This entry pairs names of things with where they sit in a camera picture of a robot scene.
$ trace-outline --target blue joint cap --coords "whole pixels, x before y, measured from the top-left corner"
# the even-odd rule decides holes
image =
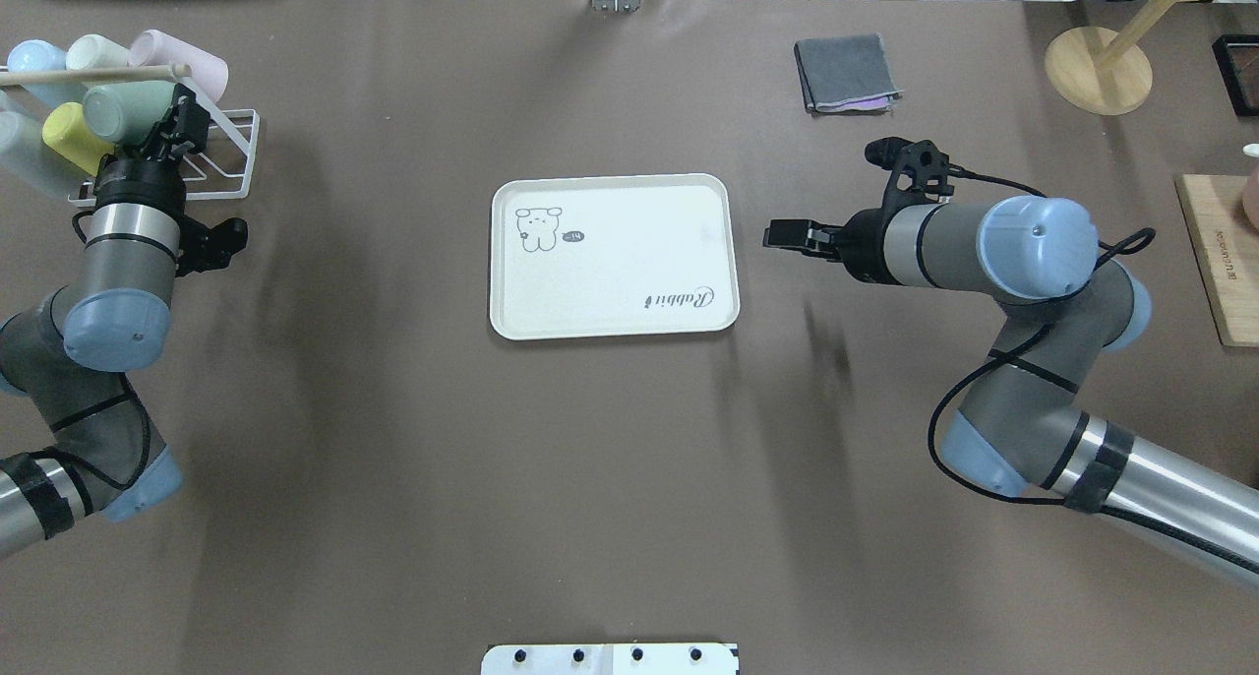
[[[169,330],[170,307],[156,295],[104,290],[65,316],[65,355],[91,370],[126,373],[156,363]]]
[[[976,252],[997,288],[1026,300],[1078,292],[1093,276],[1098,232],[1088,209],[1065,196],[1017,195],[992,205]]]
[[[953,426],[944,434],[939,455],[958,474],[995,494],[1015,497],[1027,490],[1027,481],[961,412],[954,416]]]
[[[1124,275],[1128,276],[1128,281],[1132,285],[1132,317],[1128,317],[1128,326],[1124,326],[1119,338],[1107,343],[1102,348],[1103,353],[1114,353],[1117,349],[1131,346],[1133,341],[1141,338],[1141,334],[1146,332],[1146,326],[1149,326],[1149,317],[1155,312],[1155,302],[1151,301],[1146,285],[1142,285],[1137,277],[1133,277],[1132,272],[1128,272],[1128,268],[1123,263],[1119,263],[1119,268],[1123,268]]]
[[[104,515],[110,523],[122,523],[157,505],[159,501],[169,499],[183,485],[184,474],[180,472],[179,465],[175,463],[175,456],[171,456],[170,447],[166,447],[145,468],[145,472],[140,474],[136,485],[122,491],[122,495],[104,506],[101,515]]]
[[[9,319],[5,320],[4,324],[0,324],[0,334],[4,334],[5,326],[8,326],[9,321],[13,321],[14,317],[18,317],[16,312],[14,312],[13,316],[9,316]],[[4,373],[0,373],[0,393],[6,393],[18,397],[26,397],[26,393],[21,392],[21,389],[13,387],[13,383],[10,383],[9,378],[5,378]]]

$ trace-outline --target round wooden base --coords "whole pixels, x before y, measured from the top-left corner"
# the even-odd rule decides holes
[[[1045,52],[1045,73],[1058,93],[1094,115],[1127,115],[1149,97],[1153,73],[1141,48],[1128,48],[1109,69],[1097,60],[1114,30],[1089,25],[1054,38]]]

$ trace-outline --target brown table surface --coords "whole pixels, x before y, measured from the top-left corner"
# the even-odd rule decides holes
[[[6,672],[475,674],[490,644],[724,640],[747,674],[1255,672],[1259,599],[1099,519],[937,474],[932,407],[1001,324],[980,295],[881,288],[762,249],[772,217],[876,205],[865,142],[1088,205],[1156,316],[1083,407],[1233,479],[1259,475],[1259,354],[1224,349],[1175,174],[1245,174],[1211,57],[1254,6],[1177,6],[1136,113],[1066,105],[1054,35],[1136,6],[646,0],[38,1],[0,48],[165,29],[256,107],[232,268],[180,281],[133,379],[186,482],[0,565]],[[881,33],[894,113],[811,118],[792,43]],[[725,332],[509,343],[488,209],[517,178],[710,173],[743,312]],[[959,183],[958,200],[1001,188]],[[0,309],[72,280],[68,205],[0,178]],[[0,403],[0,455],[44,446]]]

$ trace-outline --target black tape band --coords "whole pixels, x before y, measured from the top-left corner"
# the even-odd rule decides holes
[[[172,253],[171,249],[166,249],[166,246],[161,244],[160,241],[155,241],[151,239],[151,237],[145,235],[132,235],[131,232],[110,232],[107,235],[92,237],[92,239],[83,246],[83,249],[87,249],[89,246],[94,246],[96,243],[103,243],[103,241],[133,241],[133,243],[154,246],[166,253],[166,257],[175,258],[175,253]]]
[[[988,358],[998,358],[1001,355],[1005,354],[998,349],[990,349],[988,351]],[[1066,389],[1066,392],[1073,395],[1079,394],[1080,392],[1080,387],[1073,383],[1073,380],[1068,380],[1053,370],[1045,370],[1044,366],[1036,365],[1035,363],[1027,363],[1024,358],[1008,358],[1008,360],[1006,360],[1006,365],[1013,365],[1020,370],[1037,375],[1037,378],[1046,380],[1046,383],[1053,383],[1059,388]]]
[[[1071,432],[1071,438],[1066,442],[1065,450],[1063,450],[1063,456],[1058,456],[1058,463],[1054,465],[1054,468],[1049,472],[1049,477],[1045,479],[1040,487],[1044,487],[1046,491],[1053,490],[1054,484],[1056,484],[1058,479],[1063,476],[1063,470],[1066,470],[1066,465],[1071,461],[1071,457],[1075,456],[1075,450],[1080,447],[1080,438],[1084,437],[1084,428],[1088,427],[1088,424],[1089,413],[1081,412],[1080,421],[1076,421],[1075,429]]]
[[[918,239],[914,241],[914,257],[918,258],[918,271],[923,273],[927,283],[935,286],[937,290],[940,288],[940,286],[935,283],[935,280],[932,280],[930,275],[927,273],[927,262],[923,261],[923,237],[927,235],[927,223],[932,222],[932,218],[935,217],[935,213],[939,213],[940,208],[944,208],[944,205],[935,205],[935,208],[932,208],[925,214],[922,225],[918,225]]]
[[[21,496],[35,510],[35,518],[44,528],[45,540],[74,526],[74,514],[71,513],[69,501],[63,499],[60,491],[44,474],[44,468],[40,468],[29,453],[19,453],[9,461],[0,461],[0,470],[13,479]]]
[[[1107,496],[1119,482],[1124,467],[1128,466],[1128,456],[1132,455],[1132,446],[1137,437],[1119,424],[1107,423],[1105,437],[1098,447],[1097,457],[1090,461],[1084,474],[1075,481],[1071,492],[1066,494],[1064,505],[1079,513],[1094,514],[1102,510]]]

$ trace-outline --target mint green cup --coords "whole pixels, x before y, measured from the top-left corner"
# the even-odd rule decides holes
[[[175,83],[97,84],[83,97],[83,120],[96,136],[118,145],[138,145],[166,115]]]

